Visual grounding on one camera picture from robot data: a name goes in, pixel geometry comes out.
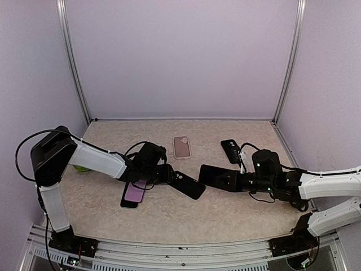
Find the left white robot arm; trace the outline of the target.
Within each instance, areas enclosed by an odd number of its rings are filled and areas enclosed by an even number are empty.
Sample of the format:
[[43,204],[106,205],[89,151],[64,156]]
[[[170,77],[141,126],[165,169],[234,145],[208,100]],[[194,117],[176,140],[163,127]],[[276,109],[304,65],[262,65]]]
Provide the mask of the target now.
[[[31,139],[44,134],[30,150],[33,177],[20,169],[20,148]],[[141,141],[141,150],[122,154],[96,146],[73,135],[67,127],[43,130],[21,141],[15,151],[15,167],[25,180],[36,184],[41,208],[52,230],[57,233],[57,242],[67,251],[79,245],[78,237],[71,233],[63,203],[61,181],[70,169],[76,172],[98,172],[109,178],[130,183],[135,188],[143,181],[144,189],[169,184],[175,179],[173,167],[168,163],[166,148],[149,141]]]

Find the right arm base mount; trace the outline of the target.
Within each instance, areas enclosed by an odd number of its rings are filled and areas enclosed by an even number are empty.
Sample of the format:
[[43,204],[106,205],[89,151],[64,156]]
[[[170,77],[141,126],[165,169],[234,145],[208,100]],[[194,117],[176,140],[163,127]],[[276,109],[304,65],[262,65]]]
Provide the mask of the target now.
[[268,241],[273,257],[283,256],[317,247],[319,238],[308,231],[312,213],[302,215],[290,235],[272,238]]

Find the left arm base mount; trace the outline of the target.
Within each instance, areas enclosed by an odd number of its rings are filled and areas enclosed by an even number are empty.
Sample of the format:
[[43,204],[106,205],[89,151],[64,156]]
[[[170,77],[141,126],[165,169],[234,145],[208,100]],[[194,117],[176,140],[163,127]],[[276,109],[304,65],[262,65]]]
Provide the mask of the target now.
[[99,241],[75,235],[72,227],[65,231],[52,231],[49,246],[78,256],[95,257]]

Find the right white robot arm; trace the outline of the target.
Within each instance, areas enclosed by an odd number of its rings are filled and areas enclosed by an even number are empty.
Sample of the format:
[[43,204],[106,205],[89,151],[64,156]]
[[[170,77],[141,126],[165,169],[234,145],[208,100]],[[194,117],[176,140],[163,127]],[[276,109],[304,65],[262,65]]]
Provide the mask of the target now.
[[314,198],[346,196],[348,200],[321,212],[304,215],[297,223],[297,231],[290,235],[289,246],[303,249],[311,236],[319,237],[335,229],[360,221],[360,167],[340,171],[310,172],[281,164],[276,152],[256,148],[252,155],[254,172],[246,169],[243,148],[233,139],[223,140],[221,146],[231,164],[239,171],[225,171],[215,178],[216,183],[230,192],[268,193],[273,200],[289,202],[307,211]]

